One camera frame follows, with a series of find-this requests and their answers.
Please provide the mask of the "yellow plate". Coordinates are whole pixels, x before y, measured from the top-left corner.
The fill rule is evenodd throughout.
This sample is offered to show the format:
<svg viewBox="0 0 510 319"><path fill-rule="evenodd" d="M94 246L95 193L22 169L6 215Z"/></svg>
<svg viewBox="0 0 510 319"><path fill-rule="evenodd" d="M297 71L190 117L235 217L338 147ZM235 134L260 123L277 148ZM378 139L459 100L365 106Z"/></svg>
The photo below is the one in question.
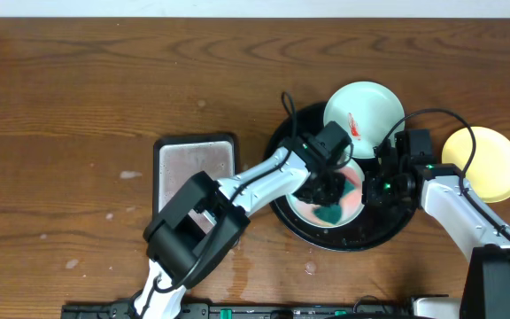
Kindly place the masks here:
<svg viewBox="0 0 510 319"><path fill-rule="evenodd" d="M472 127L476 152L467 179L486 203L510 198L510 140L490 128ZM442 162L463 169L471 154L472 140L466 128L454 132L444 143Z"/></svg>

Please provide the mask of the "green scrubbing sponge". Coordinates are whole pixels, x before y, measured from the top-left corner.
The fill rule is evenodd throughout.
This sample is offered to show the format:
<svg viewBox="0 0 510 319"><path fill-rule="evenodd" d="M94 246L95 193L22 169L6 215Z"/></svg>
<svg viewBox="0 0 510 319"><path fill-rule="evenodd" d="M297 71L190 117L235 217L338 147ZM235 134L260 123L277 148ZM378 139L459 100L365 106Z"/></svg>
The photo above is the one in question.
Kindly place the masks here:
<svg viewBox="0 0 510 319"><path fill-rule="evenodd" d="M355 189L355 186L350 182L346 181L344 183L344 192L343 195L352 192ZM339 205L332 206L319 206L313 210L313 214L321 221L328 224L338 224L342 220L342 207Z"/></svg>

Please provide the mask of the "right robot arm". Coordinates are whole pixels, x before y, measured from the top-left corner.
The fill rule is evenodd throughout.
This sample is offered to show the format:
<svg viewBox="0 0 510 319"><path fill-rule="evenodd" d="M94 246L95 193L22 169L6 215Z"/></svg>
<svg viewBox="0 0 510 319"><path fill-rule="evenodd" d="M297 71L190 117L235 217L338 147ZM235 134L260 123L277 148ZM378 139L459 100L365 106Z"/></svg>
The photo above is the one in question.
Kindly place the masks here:
<svg viewBox="0 0 510 319"><path fill-rule="evenodd" d="M510 226L475 194L457 166L436 162L426 129L387 136L374 152L380 169L365 177L364 203L423 210L469 263L461 298L415 298L412 316L510 318Z"/></svg>

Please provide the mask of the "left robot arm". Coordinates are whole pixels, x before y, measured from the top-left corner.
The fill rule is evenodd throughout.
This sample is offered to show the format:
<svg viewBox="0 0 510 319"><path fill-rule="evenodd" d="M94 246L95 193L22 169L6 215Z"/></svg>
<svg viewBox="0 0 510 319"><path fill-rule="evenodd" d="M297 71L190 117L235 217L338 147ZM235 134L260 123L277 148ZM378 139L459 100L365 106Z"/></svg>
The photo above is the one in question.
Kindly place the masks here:
<svg viewBox="0 0 510 319"><path fill-rule="evenodd" d="M340 168L352 140L331 121L315 136L291 133L274 154L229 178L194 174L154 215L143 232L150 273L132 305L135 318L174 318L184 293L205 279L244 233L250 217L293 195L331 206L344 193Z"/></svg>

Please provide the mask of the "pale green plate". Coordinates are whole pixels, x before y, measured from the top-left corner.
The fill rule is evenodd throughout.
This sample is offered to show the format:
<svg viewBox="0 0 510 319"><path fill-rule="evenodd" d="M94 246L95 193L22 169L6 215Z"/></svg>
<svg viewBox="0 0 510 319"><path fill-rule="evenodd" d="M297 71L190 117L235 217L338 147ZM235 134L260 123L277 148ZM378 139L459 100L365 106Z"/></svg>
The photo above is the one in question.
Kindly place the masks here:
<svg viewBox="0 0 510 319"><path fill-rule="evenodd" d="M346 167L339 170L339 173L344 174L347 181L350 181L355 186L355 189L345 196L343 195L337 203L337 205L342 207L343 212L342 220L338 224L333 225L321 222L313 214L313 210L318 208L318 205L307 204L297 199L294 195L288 195L286 199L294 214L302 221L318 228L340 227L356 219L364 208L362 203L362 183L365 180L364 172L357 161L352 159Z"/></svg>
<svg viewBox="0 0 510 319"><path fill-rule="evenodd" d="M404 117L404 108L391 90L375 82L353 82L329 99L323 124L334 121L348 133L354 159L372 159L374 148Z"/></svg>

